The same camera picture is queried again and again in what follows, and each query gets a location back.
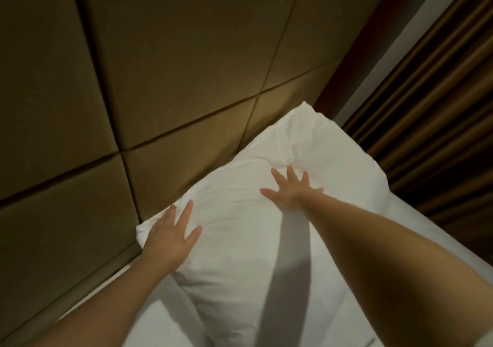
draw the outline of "white bed sheet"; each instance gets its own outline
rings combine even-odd
[[[493,284],[493,268],[488,263],[459,244],[429,219],[395,195],[391,195],[391,201],[385,217],[440,244],[468,263],[485,280]],[[120,270],[83,301],[117,278],[129,266],[130,264]],[[152,292],[124,344],[125,347],[158,345],[180,345],[185,347],[210,347],[213,345],[206,336],[191,301],[171,276],[168,276]],[[351,292],[348,292],[345,296],[335,319],[328,326],[324,345],[327,347],[341,345],[355,347],[372,345],[376,347],[379,345],[375,332]]]

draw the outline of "headboard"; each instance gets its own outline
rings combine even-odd
[[[0,0],[0,346],[139,254],[135,226],[301,101],[379,0]]]

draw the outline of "pillow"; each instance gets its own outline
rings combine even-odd
[[[335,123],[306,103],[268,127],[230,163],[176,202],[194,200],[188,232],[202,236],[174,277],[218,347],[318,346],[348,288],[301,213],[260,193],[276,189],[271,167],[310,174],[313,187],[375,213],[386,210],[385,174]],[[137,227],[144,245],[159,213]]]

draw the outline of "left arm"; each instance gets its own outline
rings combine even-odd
[[[192,208],[189,201],[175,225],[175,206],[169,207],[149,232],[139,261],[30,346],[120,347],[152,290],[182,264],[199,239],[201,227],[184,239]]]

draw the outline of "brown curtain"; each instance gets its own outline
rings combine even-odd
[[[493,0],[455,0],[343,129],[393,193],[493,263]]]

